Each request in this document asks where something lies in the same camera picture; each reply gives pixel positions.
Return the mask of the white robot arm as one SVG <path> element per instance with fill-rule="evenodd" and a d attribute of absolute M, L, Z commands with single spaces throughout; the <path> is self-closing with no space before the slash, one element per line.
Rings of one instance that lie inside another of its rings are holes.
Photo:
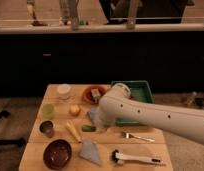
<path fill-rule="evenodd" d="M 113 85 L 99 101 L 96 127 L 107 130 L 116 118 L 131 119 L 204 145 L 204 110 L 145 103 L 130 96 L 126 84 Z"/>

